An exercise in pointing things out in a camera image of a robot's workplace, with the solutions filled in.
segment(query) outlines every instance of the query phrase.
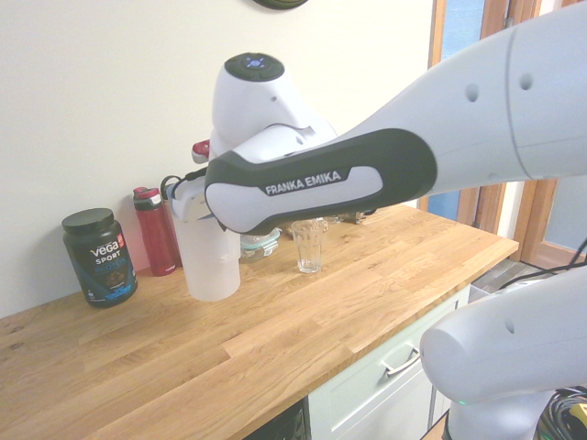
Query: drawer handle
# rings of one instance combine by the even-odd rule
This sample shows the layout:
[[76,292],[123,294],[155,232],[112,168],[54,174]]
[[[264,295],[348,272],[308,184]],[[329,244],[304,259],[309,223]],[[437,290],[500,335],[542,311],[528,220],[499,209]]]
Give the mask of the drawer handle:
[[385,362],[384,360],[382,360],[382,365],[385,367],[385,374],[387,375],[388,378],[390,378],[391,376],[394,376],[397,373],[401,373],[402,371],[404,371],[408,367],[414,365],[419,359],[420,359],[420,350],[418,350],[414,346],[414,347],[412,347],[412,351],[410,352],[410,358],[407,359],[407,361],[405,361],[405,363],[400,365],[398,368],[390,367],[390,365],[387,362]]

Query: white cabinet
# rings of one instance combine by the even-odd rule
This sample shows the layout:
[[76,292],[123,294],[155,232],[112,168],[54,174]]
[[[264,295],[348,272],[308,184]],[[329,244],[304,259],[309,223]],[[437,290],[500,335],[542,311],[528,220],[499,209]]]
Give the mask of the white cabinet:
[[308,396],[312,440],[419,440],[448,408],[422,370],[422,334],[466,304],[469,286]]

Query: red water bottle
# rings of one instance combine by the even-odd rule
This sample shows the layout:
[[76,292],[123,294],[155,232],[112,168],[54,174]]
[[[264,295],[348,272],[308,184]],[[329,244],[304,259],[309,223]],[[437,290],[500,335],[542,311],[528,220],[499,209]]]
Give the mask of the red water bottle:
[[175,256],[161,193],[157,188],[145,187],[135,188],[133,193],[150,270],[156,277],[169,275],[175,270]]

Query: clear plastic cup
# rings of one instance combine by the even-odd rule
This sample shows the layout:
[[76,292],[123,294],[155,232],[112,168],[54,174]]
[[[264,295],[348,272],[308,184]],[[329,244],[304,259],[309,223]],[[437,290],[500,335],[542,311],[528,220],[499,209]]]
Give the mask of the clear plastic cup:
[[317,220],[300,220],[292,224],[293,241],[297,245],[297,267],[304,273],[322,269],[322,237],[324,224]]

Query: label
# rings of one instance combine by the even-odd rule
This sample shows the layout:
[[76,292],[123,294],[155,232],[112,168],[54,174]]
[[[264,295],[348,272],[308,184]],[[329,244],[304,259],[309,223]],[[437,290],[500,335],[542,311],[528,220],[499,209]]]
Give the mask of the label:
[[75,273],[91,303],[113,301],[135,288],[137,278],[122,234],[70,248]]
[[269,196],[293,193],[295,191],[343,182],[348,178],[349,172],[350,170],[325,171],[289,181],[280,181],[272,185],[266,185],[260,189]]

